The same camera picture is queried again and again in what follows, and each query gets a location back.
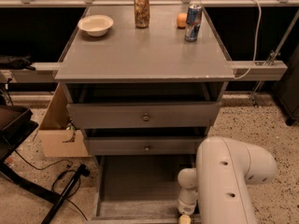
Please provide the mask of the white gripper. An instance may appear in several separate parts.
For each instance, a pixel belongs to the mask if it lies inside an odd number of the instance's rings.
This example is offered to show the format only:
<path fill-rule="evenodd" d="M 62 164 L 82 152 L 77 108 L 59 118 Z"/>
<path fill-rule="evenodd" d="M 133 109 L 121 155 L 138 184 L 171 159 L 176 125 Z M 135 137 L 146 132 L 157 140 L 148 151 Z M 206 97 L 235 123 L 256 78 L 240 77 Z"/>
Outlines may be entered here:
<path fill-rule="evenodd" d="M 178 224 L 191 224 L 191 218 L 189 216 L 194 213 L 198 199 L 196 169 L 182 169 L 178 173 L 178 183 L 180 185 L 178 211 L 184 214 L 178 219 Z"/>

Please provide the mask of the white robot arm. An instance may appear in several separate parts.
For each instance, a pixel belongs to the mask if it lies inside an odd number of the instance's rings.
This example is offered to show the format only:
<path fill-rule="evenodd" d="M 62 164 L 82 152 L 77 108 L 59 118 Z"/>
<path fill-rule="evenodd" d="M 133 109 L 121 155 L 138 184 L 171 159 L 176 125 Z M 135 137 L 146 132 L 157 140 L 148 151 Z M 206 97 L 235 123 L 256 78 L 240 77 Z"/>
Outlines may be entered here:
<path fill-rule="evenodd" d="M 277 170 L 263 147 L 208 137 L 197 149 L 195 166 L 178 173 L 179 222 L 189 223 L 198 210 L 201 224 L 258 224 L 248 186 L 271 182 Z"/>

